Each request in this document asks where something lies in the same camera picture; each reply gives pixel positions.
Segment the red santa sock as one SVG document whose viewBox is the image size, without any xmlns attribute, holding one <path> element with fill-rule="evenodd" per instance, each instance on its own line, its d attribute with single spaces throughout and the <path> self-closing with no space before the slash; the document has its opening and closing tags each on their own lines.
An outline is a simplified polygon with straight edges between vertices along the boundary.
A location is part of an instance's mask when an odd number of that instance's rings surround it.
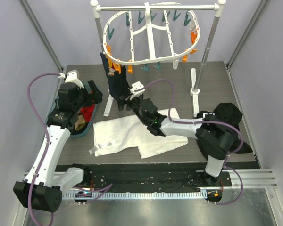
<svg viewBox="0 0 283 226">
<path fill-rule="evenodd" d="M 81 111 L 79 112 L 79 115 L 83 116 L 83 119 L 86 123 L 89 123 L 89 121 L 91 120 L 95 107 L 96 105 L 85 107 L 82 108 Z"/>
</svg>

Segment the beige striped sock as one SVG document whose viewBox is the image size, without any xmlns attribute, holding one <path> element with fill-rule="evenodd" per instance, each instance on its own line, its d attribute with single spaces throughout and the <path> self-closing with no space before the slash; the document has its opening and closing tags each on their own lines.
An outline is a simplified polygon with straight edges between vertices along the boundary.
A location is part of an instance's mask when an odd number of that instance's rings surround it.
<svg viewBox="0 0 283 226">
<path fill-rule="evenodd" d="M 76 131 L 81 130 L 86 125 L 86 121 L 84 118 L 79 118 L 78 121 L 75 123 L 74 129 Z"/>
</svg>

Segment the white round clip hanger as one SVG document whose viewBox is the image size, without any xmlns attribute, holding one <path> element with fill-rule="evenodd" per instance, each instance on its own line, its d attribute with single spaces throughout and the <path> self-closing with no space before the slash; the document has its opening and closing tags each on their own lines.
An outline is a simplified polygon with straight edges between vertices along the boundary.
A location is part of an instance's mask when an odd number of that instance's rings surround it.
<svg viewBox="0 0 283 226">
<path fill-rule="evenodd" d="M 121 67 L 127 66 L 128 72 L 133 72 L 134 65 L 144 64 L 144 69 L 148 69 L 148 64 L 155 63 L 156 68 L 160 67 L 160 63 L 163 61 L 172 61 L 173 69 L 177 69 L 179 59 L 182 59 L 182 62 L 186 63 L 189 54 L 194 54 L 197 52 L 196 45 L 200 39 L 200 27 L 194 13 L 195 9 L 200 9 L 200 6 L 188 6 L 181 5 L 175 2 L 163 2 L 155 5 L 150 5 L 148 2 L 144 3 L 143 6 L 121 6 L 121 7 L 102 7 L 98 5 L 96 7 L 97 12 L 104 11 L 115 11 L 114 14 L 105 24 L 103 28 L 102 42 L 103 42 L 103 54 L 108 60 L 109 68 L 112 68 L 118 72 L 121 72 Z M 191 37 L 191 46 L 188 47 L 181 53 L 175 53 L 174 43 L 172 41 L 172 33 L 170 30 L 170 23 L 168 21 L 168 13 L 170 11 L 175 13 L 178 10 L 185 10 L 187 19 L 184 21 L 184 25 L 189 27 L 189 33 Z M 142 28 L 137 30 L 133 29 L 133 11 L 144 11 L 143 21 L 145 25 Z M 114 29 L 110 29 L 110 24 L 117 19 L 118 17 L 125 15 L 126 17 L 126 26 L 129 28 L 129 47 L 130 47 L 130 56 L 131 58 L 128 61 L 115 58 L 111 53 L 111 46 L 108 45 L 107 41 L 111 39 L 114 34 Z M 156 56 L 155 43 L 154 43 L 154 30 L 166 32 L 168 46 L 170 48 L 170 55 L 168 56 Z M 134 38 L 135 36 L 145 32 L 148 43 L 149 58 L 144 60 L 135 59 L 135 49 L 134 49 Z"/>
</svg>

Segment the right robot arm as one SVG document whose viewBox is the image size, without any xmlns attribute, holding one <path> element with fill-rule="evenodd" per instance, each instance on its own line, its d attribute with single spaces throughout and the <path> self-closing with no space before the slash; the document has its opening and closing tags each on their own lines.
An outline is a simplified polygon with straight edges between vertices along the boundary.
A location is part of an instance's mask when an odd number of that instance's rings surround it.
<svg viewBox="0 0 283 226">
<path fill-rule="evenodd" d="M 199 119 L 175 119 L 162 115 L 153 102 L 143 96 L 120 96 L 116 100 L 119 111 L 133 111 L 155 136 L 184 136 L 196 139 L 201 151 L 207 155 L 204 182 L 214 186 L 220 181 L 226 155 L 235 141 L 232 128 L 217 121 L 217 117 L 213 115 Z"/>
</svg>

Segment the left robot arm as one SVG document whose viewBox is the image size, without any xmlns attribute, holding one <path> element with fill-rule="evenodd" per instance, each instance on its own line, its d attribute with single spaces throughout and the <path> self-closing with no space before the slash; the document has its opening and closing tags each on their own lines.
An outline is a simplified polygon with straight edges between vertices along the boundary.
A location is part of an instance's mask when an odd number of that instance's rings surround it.
<svg viewBox="0 0 283 226">
<path fill-rule="evenodd" d="M 23 207 L 54 213 L 58 210 L 63 193 L 79 185 L 87 187 L 91 174 L 86 166 L 72 164 L 68 170 L 55 178 L 54 173 L 61 151 L 74 129 L 79 112 L 102 102 L 102 93 L 93 80 L 80 88 L 73 82 L 64 83 L 58 91 L 58 108 L 49 114 L 44 137 L 37 158 L 23 181 L 13 187 Z"/>
</svg>

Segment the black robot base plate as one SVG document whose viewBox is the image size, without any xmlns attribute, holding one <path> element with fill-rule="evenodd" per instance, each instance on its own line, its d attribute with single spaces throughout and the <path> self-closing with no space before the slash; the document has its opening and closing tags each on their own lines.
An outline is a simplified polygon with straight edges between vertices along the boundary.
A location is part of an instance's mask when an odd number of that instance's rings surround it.
<svg viewBox="0 0 283 226">
<path fill-rule="evenodd" d="M 90 164 L 80 187 L 100 189 L 112 185 L 114 193 L 198 192 L 201 188 L 224 189 L 232 186 L 228 172 L 217 179 L 205 175 L 204 163 Z"/>
</svg>

